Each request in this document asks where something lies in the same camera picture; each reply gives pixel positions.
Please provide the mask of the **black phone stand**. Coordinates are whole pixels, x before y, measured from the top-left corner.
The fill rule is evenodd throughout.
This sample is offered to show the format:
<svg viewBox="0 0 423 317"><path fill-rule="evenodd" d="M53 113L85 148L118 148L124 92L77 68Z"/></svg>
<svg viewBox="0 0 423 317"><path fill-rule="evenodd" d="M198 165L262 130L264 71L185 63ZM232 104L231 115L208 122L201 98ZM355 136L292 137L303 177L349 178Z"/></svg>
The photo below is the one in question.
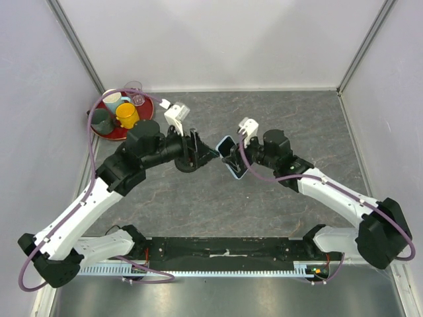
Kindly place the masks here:
<svg viewBox="0 0 423 317"><path fill-rule="evenodd" d="M177 170L183 173L191 173L198 169L196 161L193 158L178 158L174 160L174 165Z"/></svg>

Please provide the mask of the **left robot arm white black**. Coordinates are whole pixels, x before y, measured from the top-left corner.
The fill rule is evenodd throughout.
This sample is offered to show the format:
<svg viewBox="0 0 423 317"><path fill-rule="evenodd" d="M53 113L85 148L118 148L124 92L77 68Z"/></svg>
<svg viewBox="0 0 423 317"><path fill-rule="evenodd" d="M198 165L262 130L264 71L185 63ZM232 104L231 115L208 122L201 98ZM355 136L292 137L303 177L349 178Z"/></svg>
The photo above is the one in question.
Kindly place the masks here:
<svg viewBox="0 0 423 317"><path fill-rule="evenodd" d="M189 173L218 156L195 129L182 136L171 126L163 134L153 120L137 122L97 168L80 196L52 224L19 238L18 244L28 256L25 264L33 264L46 284L59 288L97 262L119 256L140 259L147 240L133 225L85 243L79 240L105 211L146 179L147 169L173 161L181 172Z"/></svg>

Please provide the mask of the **phone with light blue case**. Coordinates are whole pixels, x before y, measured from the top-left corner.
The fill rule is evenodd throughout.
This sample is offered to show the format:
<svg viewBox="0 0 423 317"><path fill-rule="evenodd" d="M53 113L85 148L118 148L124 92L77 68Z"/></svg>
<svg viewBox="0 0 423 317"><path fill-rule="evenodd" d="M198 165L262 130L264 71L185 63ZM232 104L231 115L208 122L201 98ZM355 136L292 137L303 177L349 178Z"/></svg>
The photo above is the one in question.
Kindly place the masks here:
<svg viewBox="0 0 423 317"><path fill-rule="evenodd" d="M240 180L246 173L247 167L239 152L239 144L230 135L226 135L215 147L219 157L228 168L232 176Z"/></svg>

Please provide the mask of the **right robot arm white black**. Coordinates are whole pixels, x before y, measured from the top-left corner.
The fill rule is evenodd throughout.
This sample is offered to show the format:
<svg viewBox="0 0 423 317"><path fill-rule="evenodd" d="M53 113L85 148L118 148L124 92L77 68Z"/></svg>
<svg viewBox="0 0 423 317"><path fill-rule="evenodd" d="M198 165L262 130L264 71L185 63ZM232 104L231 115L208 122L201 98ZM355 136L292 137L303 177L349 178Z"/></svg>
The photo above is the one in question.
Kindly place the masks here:
<svg viewBox="0 0 423 317"><path fill-rule="evenodd" d="M332 180L310 162L295 155L284 132L271 129L263 140L244 132L240 141L224 137L216 146L222 161L236 179L257 164L273 172L271 182L311 197L345 218L350 228L317 225L303 243L304 255L317 260L325 253L360 256L377 269L392 261L410 261L416 255L412 235L401 206L391 198L374 199Z"/></svg>

